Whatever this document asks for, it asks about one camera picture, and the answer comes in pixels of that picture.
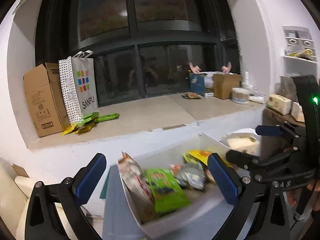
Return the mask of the person's right hand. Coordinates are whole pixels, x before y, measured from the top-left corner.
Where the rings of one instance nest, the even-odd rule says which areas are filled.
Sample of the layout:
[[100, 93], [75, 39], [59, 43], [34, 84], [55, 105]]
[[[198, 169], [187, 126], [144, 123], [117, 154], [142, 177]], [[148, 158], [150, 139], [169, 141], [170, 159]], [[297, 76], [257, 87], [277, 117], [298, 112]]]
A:
[[287, 201], [291, 207], [296, 207], [296, 213], [302, 214], [308, 206], [319, 211], [319, 180], [311, 180], [301, 190], [293, 189], [286, 193]]

